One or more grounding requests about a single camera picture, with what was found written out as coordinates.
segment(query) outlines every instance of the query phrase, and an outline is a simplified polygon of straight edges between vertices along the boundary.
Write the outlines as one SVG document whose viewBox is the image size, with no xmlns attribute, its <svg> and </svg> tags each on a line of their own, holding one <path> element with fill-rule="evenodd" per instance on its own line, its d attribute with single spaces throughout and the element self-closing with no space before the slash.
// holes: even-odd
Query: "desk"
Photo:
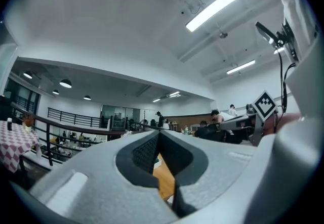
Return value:
<svg viewBox="0 0 324 224">
<path fill-rule="evenodd" d="M 12 131 L 7 122 L 0 121 L 0 160 L 5 168 L 14 173 L 18 169 L 19 158 L 35 146 L 38 157 L 42 156 L 36 132 L 26 132 L 22 125 L 12 123 Z"/>
<path fill-rule="evenodd" d="M 169 123 L 171 130 L 178 131 L 178 124 L 177 123 Z"/>
</svg>

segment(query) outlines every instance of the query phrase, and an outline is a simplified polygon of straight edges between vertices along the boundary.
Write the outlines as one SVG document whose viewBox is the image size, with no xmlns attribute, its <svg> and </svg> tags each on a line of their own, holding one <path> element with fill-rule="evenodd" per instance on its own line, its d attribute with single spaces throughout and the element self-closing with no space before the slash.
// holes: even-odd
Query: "balcony railing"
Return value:
<svg viewBox="0 0 324 224">
<path fill-rule="evenodd" d="M 119 139 L 122 134 L 126 133 L 125 131 L 105 131 L 105 130 L 85 129 L 85 128 L 80 128 L 80 127 L 76 127 L 76 126 L 63 125 L 63 124 L 48 120 L 46 118 L 42 118 L 40 116 L 34 115 L 30 112 L 27 112 L 26 110 L 22 109 L 20 106 L 18 106 L 15 103 L 11 103 L 11 107 L 13 108 L 13 116 L 12 117 L 17 121 L 17 123 L 22 122 L 23 115 L 30 115 L 30 116 L 34 117 L 37 122 L 42 122 L 46 125 L 46 129 L 42 129 L 42 128 L 39 128 L 36 126 L 33 126 L 33 129 L 46 133 L 46 139 L 43 139 L 43 138 L 39 138 L 39 139 L 46 143 L 46 148 L 44 149 L 46 155 L 42 154 L 42 157 L 46 158 L 49 161 L 50 166 L 53 166 L 53 161 L 55 161 L 57 163 L 63 163 L 64 161 L 66 161 L 66 159 L 69 159 L 72 157 L 70 155 L 61 153 L 61 151 L 58 148 L 62 148 L 64 150 L 68 150 L 68 151 L 80 152 L 80 151 L 83 151 L 83 149 L 88 146 L 93 146 L 93 145 L 96 145 L 99 143 L 99 142 L 90 141 L 90 140 L 77 140 L 74 138 L 57 135 L 50 131 L 51 126 L 61 128 L 64 130 L 80 132 L 80 133 L 107 136 L 107 141 Z M 59 140 L 62 140 L 62 141 L 68 140 L 74 144 L 79 144 L 79 148 L 76 148 L 75 146 L 67 146 L 66 144 L 62 145 L 62 144 L 57 144 L 55 142 L 52 142 L 51 138 L 53 138 L 53 137 L 58 138 Z"/>
<path fill-rule="evenodd" d="M 29 108 L 27 109 L 27 105 L 28 105 L 28 100 L 20 97 L 20 96 L 16 96 L 15 98 L 16 104 L 19 105 L 20 107 L 24 108 L 25 110 L 32 112 L 34 111 L 34 102 L 30 101 L 29 102 Z"/>
<path fill-rule="evenodd" d="M 59 110 L 55 110 L 53 108 L 49 108 L 47 117 L 58 121 L 71 123 L 71 124 L 78 124 L 78 125 L 96 127 L 96 128 L 107 128 L 107 121 L 108 121 L 108 119 L 88 117 L 84 115 L 62 112 Z"/>
</svg>

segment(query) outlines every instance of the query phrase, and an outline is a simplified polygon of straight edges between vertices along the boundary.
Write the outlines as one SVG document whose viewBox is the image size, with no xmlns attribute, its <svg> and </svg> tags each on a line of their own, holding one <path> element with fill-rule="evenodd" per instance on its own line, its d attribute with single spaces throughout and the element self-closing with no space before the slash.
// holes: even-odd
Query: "red and white checkered tablecloth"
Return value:
<svg viewBox="0 0 324 224">
<path fill-rule="evenodd" d="M 12 131 L 7 129 L 7 122 L 0 121 L 0 160 L 11 172 L 16 172 L 19 164 L 19 156 L 31 150 L 35 146 L 37 155 L 41 155 L 39 138 L 33 130 L 27 132 L 23 126 L 13 123 Z"/>
</svg>

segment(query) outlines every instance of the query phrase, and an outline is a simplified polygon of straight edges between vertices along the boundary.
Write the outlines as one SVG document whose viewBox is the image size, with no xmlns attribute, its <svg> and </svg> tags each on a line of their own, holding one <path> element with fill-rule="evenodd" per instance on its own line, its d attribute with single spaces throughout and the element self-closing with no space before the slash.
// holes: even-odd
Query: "round pendant light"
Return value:
<svg viewBox="0 0 324 224">
<path fill-rule="evenodd" d="M 27 77 L 27 78 L 29 78 L 29 79 L 32 79 L 32 73 L 31 73 L 31 71 L 26 71 L 25 73 L 24 73 L 24 76 L 25 77 Z"/>
<path fill-rule="evenodd" d="M 70 80 L 68 79 L 64 79 L 60 82 L 60 85 L 66 88 L 71 88 L 72 87 L 72 83 Z"/>
</svg>

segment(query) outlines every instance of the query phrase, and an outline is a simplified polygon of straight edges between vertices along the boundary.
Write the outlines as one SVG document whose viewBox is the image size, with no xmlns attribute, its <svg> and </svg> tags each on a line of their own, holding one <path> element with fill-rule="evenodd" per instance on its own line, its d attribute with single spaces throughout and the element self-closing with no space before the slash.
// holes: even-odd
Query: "white ceiling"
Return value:
<svg viewBox="0 0 324 224">
<path fill-rule="evenodd" d="M 202 0 L 207 5 L 213 1 Z M 23 46 L 46 28 L 77 18 L 92 18 L 111 28 L 125 26 L 156 46 L 169 50 L 175 60 L 188 65 L 211 85 L 228 77 L 226 71 L 236 65 L 256 58 L 263 63 L 275 59 L 272 48 L 254 25 L 260 21 L 273 32 L 279 30 L 284 18 L 280 0 L 236 0 L 191 33 L 185 27 L 194 17 L 188 7 L 197 11 L 200 5 L 199 0 L 34 0 L 23 11 L 28 18 L 28 36 L 11 34 Z M 228 33 L 226 39 L 219 38 L 220 29 Z M 154 56 L 154 49 L 147 55 Z M 86 79 L 84 85 L 91 85 Z M 102 83 L 109 84 L 109 81 L 105 79 Z M 129 91 L 127 85 L 122 86 L 125 92 Z"/>
<path fill-rule="evenodd" d="M 23 77 L 22 74 L 27 70 L 34 74 L 33 79 Z M 49 84 L 43 85 L 41 89 L 48 93 L 57 89 L 61 96 L 70 98 L 81 99 L 85 95 L 98 93 L 100 96 L 116 94 L 122 97 L 141 97 L 146 99 L 147 102 L 152 102 L 157 98 L 174 92 L 172 89 L 142 84 L 85 70 L 20 60 L 15 62 L 12 72 L 35 87 L 39 87 L 42 82 L 41 79 L 47 79 Z M 64 88 L 59 84 L 61 80 L 66 78 L 72 82 L 72 89 Z"/>
</svg>

